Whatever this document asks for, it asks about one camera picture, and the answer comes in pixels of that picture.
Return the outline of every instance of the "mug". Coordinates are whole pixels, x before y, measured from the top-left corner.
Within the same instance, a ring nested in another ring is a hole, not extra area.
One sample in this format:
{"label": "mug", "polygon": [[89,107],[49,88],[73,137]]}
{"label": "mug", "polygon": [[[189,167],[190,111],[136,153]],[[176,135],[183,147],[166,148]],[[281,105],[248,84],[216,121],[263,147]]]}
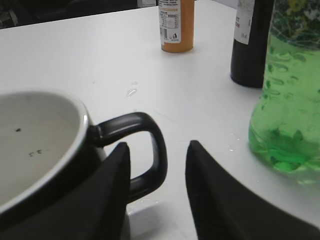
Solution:
{"label": "mug", "polygon": [[93,125],[81,101],[51,89],[3,92],[0,113],[0,232],[61,199],[99,168],[103,147],[136,132],[150,133],[153,164],[130,180],[128,202],[166,178],[165,141],[146,113]]}

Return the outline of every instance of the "white table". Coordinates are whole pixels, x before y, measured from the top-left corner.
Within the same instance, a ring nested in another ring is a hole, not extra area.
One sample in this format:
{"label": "white table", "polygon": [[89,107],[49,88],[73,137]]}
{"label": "white table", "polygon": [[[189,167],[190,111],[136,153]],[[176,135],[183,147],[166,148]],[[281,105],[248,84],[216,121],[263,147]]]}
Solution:
{"label": "white table", "polygon": [[[197,1],[194,49],[183,54],[161,51],[156,7],[4,29],[0,88],[69,91],[96,124],[134,111],[156,120],[168,174],[161,188],[128,206],[134,240],[197,239],[185,187],[194,139],[247,188],[319,227],[319,191],[271,172],[248,149],[249,120],[261,92],[229,77],[235,17],[231,7]],[[149,135],[125,141],[136,176],[151,165]]]}

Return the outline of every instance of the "plastic bottle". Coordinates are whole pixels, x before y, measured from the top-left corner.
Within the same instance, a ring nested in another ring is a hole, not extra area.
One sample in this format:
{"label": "plastic bottle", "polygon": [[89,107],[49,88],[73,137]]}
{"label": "plastic bottle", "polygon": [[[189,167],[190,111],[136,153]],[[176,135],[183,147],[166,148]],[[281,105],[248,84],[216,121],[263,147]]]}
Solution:
{"label": "plastic bottle", "polygon": [[162,50],[185,52],[194,47],[194,0],[158,0]]}
{"label": "plastic bottle", "polygon": [[251,150],[275,169],[320,169],[319,0],[275,0]]}

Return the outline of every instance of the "barcode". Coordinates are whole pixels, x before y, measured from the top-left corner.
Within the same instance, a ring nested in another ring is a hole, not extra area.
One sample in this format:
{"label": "barcode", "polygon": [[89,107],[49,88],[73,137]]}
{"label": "barcode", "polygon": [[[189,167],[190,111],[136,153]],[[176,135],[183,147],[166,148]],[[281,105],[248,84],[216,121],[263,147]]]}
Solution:
{"label": "barcode", "polygon": [[168,39],[168,29],[160,27],[160,36],[164,39]]}

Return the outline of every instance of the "white bottle label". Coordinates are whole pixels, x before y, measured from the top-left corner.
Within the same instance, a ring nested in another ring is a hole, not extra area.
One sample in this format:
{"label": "white bottle label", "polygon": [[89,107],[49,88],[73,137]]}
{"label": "white bottle label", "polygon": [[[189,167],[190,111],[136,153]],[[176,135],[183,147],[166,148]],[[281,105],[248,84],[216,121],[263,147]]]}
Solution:
{"label": "white bottle label", "polygon": [[159,0],[161,44],[181,42],[181,0]]}
{"label": "white bottle label", "polygon": [[249,44],[254,8],[255,0],[238,1],[234,27],[234,39],[242,44]]}

